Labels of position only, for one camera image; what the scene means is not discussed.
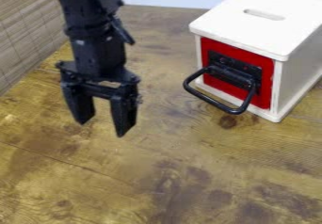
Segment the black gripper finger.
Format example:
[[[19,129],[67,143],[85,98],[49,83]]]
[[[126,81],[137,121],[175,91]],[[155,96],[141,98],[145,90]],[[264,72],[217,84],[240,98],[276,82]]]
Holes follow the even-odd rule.
[[[89,96],[82,86],[63,82],[61,84],[67,106],[75,121],[85,124],[95,115],[94,97]]]
[[[137,124],[138,104],[135,99],[115,96],[111,99],[111,114],[118,137],[123,137]]]

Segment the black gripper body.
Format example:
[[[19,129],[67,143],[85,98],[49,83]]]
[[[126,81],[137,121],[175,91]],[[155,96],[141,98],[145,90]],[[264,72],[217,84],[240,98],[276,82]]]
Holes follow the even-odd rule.
[[[61,86],[69,104],[79,104],[82,98],[114,101],[122,100],[131,106],[141,104],[141,78],[125,67],[98,77],[81,73],[74,61],[61,61],[55,64],[61,71]]]

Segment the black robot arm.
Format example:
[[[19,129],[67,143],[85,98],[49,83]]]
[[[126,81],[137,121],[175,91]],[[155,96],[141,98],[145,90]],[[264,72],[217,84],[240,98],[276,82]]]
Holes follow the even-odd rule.
[[[75,57],[57,63],[66,103],[83,124],[97,114],[94,98],[107,100],[117,134],[125,136],[137,124],[139,76],[126,69],[125,45],[135,40],[118,17],[123,1],[58,1]]]

